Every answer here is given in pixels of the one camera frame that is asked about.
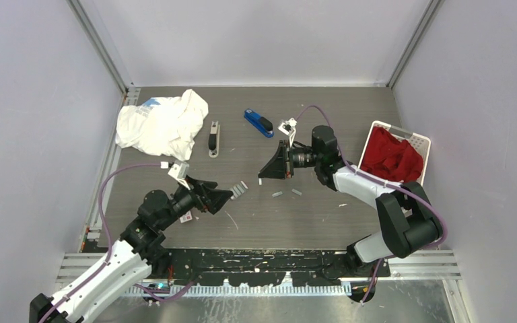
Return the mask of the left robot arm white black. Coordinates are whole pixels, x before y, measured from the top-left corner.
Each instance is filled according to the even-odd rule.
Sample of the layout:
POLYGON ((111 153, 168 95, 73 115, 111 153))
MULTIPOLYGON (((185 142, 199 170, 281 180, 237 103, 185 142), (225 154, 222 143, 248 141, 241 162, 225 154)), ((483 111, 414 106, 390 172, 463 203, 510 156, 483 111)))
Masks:
POLYGON ((174 194, 148 192, 137 216, 94 265, 52 296, 41 293, 31 302, 30 322, 93 322, 135 283, 163 277, 170 255, 162 246, 164 230, 191 209, 216 214, 232 197, 216 182, 186 177, 174 194))

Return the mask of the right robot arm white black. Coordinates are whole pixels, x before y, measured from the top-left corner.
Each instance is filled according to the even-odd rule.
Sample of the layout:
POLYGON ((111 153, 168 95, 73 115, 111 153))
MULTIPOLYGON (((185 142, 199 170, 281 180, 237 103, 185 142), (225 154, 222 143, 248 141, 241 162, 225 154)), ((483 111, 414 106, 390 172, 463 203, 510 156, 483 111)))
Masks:
POLYGON ((442 220, 420 183, 388 182, 349 163, 329 126, 314 127, 310 145, 295 141, 294 119, 283 121, 279 130, 287 138, 279 142, 258 178, 285 180, 298 168, 313 168, 323 186, 351 195, 376 210, 379 231, 347 247, 345 261, 351 274, 364 276, 376 260, 405 258, 444 238, 442 220))

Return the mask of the box of staples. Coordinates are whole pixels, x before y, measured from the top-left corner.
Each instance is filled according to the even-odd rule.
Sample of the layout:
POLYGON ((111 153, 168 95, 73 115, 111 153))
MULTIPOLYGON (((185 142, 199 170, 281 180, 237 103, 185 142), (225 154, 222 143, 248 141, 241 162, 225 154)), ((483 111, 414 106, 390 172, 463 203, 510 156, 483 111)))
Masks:
MULTIPOLYGON (((248 190, 248 187, 244 182, 240 182, 240 183, 237 183, 236 185, 234 185, 233 187, 229 188, 228 190, 231 190, 234 193, 234 195, 231 197, 230 200, 235 200, 235 199, 241 197, 248 190)), ((192 215, 192 211, 191 211, 192 209, 190 211, 187 211, 185 214, 180 213, 180 190, 178 190, 175 193, 174 198, 177 200, 177 203, 175 204, 175 206, 178 207, 178 213, 180 215, 179 221, 181 223, 192 221, 193 220, 193 215, 192 215)))

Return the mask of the blue black stapler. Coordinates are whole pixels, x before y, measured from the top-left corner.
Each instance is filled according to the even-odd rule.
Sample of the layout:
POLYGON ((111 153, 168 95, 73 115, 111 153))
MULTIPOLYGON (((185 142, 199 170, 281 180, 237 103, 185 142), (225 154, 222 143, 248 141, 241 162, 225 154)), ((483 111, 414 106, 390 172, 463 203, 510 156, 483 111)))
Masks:
POLYGON ((272 138, 274 136, 273 124, 264 116, 261 116, 252 109, 246 109, 244 111, 244 118, 266 138, 272 138))

